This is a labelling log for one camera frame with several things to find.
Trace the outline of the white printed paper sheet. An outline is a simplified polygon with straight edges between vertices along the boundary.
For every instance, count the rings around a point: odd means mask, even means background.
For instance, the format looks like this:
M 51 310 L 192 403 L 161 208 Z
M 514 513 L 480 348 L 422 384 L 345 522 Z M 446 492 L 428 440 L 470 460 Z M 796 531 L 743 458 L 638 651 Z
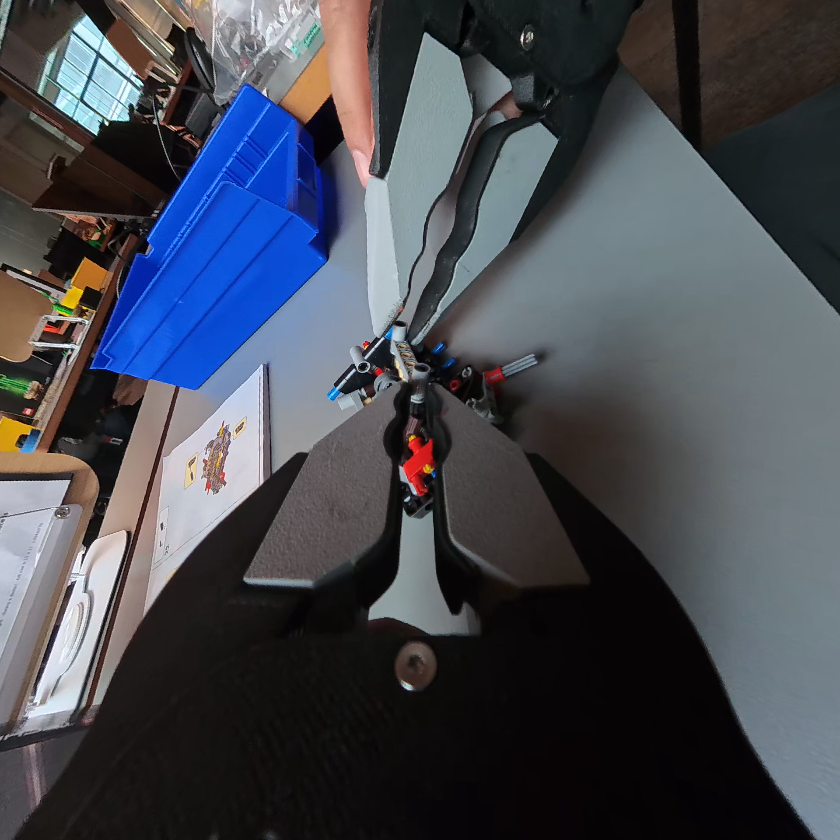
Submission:
M 55 509 L 70 486 L 70 472 L 2 475 L 1 480 L 1 649 L 35 573 L 39 552 Z

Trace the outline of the red and grey lego axle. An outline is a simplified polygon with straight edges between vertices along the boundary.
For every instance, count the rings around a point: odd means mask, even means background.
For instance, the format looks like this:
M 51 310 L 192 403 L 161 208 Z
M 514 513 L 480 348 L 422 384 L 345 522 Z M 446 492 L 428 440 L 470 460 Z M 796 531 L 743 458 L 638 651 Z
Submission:
M 497 388 L 504 382 L 507 382 L 514 375 L 524 372 L 527 369 L 539 364 L 539 358 L 535 353 L 529 353 L 507 364 L 502 364 L 494 369 L 484 371 L 482 378 L 491 388 Z

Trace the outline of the white device on tray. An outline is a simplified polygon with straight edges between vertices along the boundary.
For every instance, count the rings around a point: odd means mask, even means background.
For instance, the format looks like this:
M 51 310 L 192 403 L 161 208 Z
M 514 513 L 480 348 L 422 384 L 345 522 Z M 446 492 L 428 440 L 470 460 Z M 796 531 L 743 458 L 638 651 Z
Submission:
M 2 475 L 71 473 L 70 486 L 38 553 L 13 634 L 1 649 L 2 739 L 28 728 L 27 706 L 46 656 L 98 498 L 99 483 L 84 462 L 67 455 L 2 454 Z

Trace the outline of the multicoloured lego engine assembly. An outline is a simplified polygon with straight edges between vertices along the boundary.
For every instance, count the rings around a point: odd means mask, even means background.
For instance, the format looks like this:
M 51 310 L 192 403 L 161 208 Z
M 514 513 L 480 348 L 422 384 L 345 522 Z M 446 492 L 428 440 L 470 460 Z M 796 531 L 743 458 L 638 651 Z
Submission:
M 343 410 L 360 410 L 386 390 L 408 385 L 407 419 L 396 460 L 404 512 L 410 518 L 422 518 L 432 507 L 438 476 L 427 388 L 441 385 L 480 417 L 500 425 L 497 385 L 508 374 L 503 366 L 482 372 L 460 365 L 447 355 L 443 343 L 431 350 L 411 343 L 404 322 L 395 322 L 382 337 L 354 345 L 350 357 L 351 365 L 328 393 L 328 399 Z

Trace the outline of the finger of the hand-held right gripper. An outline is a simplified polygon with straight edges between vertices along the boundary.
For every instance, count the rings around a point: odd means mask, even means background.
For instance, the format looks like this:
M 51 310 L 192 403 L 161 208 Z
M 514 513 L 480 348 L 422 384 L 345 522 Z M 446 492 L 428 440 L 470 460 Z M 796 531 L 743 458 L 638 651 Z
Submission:
M 453 225 L 419 298 L 410 341 L 423 340 L 510 244 L 557 143 L 537 117 L 501 121 L 480 135 L 458 189 Z
M 388 173 L 366 186 L 367 291 L 374 335 L 401 317 L 427 222 L 473 121 L 460 58 L 424 34 Z

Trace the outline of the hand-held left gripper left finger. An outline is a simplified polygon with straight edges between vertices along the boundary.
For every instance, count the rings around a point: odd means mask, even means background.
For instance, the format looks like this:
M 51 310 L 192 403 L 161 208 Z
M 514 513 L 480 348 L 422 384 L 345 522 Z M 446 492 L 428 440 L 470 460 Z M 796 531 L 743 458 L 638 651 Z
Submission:
M 369 608 L 396 577 L 403 518 L 394 438 L 405 393 L 386 392 L 318 441 L 281 502 L 245 583 L 349 592 Z

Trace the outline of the lego instruction booklet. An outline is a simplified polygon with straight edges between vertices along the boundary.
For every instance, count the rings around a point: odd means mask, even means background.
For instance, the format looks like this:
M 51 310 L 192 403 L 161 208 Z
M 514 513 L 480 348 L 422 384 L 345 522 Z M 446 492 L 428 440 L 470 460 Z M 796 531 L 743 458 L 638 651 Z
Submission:
M 262 364 L 164 458 L 145 611 L 195 547 L 270 475 L 268 390 Z

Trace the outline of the tan cardboard box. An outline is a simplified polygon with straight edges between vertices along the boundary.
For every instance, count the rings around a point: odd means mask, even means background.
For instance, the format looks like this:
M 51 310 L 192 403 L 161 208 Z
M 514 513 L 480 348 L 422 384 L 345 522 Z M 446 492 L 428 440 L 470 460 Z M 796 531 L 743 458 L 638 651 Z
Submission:
M 305 125 L 331 96 L 327 50 L 323 45 L 279 100 L 279 105 L 301 125 Z

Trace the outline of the clear plastic parts bag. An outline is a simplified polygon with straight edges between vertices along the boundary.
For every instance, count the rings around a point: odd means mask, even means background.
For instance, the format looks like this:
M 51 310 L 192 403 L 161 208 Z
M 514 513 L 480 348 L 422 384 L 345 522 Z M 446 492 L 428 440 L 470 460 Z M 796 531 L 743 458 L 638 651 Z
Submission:
M 289 89 L 323 42 L 317 1 L 192 2 L 190 15 L 213 62 L 219 104 L 244 84 L 271 87 L 273 76 Z

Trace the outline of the yellow box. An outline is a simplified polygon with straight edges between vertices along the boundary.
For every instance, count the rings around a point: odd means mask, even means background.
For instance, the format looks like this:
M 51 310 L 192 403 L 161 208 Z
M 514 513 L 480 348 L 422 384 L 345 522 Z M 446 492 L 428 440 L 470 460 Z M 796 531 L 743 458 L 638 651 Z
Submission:
M 65 305 L 70 309 L 96 311 L 107 289 L 110 271 L 90 259 L 83 259 L 70 281 Z

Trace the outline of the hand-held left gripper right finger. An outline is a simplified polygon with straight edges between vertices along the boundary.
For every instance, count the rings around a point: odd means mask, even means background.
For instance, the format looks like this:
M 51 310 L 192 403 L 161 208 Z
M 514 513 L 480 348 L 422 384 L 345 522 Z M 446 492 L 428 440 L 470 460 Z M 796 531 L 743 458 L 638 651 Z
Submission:
M 430 392 L 437 579 L 477 615 L 591 578 L 522 448 L 448 392 Z

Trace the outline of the silver monitor stand base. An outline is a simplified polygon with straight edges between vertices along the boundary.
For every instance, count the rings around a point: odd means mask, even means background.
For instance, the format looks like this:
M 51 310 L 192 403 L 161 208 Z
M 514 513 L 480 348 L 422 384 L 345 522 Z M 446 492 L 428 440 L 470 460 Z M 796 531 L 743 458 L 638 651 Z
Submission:
M 129 531 L 114 532 L 96 539 L 77 563 L 45 666 L 27 706 L 28 720 L 79 708 L 129 545 Z

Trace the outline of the window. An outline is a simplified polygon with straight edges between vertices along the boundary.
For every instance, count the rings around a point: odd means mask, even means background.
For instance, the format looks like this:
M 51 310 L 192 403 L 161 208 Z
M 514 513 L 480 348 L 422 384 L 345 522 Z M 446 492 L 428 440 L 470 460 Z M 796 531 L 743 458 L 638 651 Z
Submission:
M 142 81 L 83 14 L 45 58 L 38 94 L 92 134 L 127 121 Z

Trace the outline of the person's right hand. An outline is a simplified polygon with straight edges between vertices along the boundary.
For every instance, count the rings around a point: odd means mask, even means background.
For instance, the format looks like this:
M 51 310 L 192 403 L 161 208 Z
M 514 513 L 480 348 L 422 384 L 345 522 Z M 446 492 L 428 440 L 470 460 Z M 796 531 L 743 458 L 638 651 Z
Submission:
M 368 37 L 371 2 L 319 3 L 332 99 L 363 187 L 375 148 Z

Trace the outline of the black metal post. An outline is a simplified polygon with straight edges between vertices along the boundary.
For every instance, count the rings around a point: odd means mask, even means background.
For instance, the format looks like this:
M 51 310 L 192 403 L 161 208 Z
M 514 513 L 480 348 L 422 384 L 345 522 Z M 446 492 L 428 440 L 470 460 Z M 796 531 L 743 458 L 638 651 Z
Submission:
M 675 35 L 681 132 L 698 152 L 702 146 L 700 16 L 698 1 L 671 1 Z

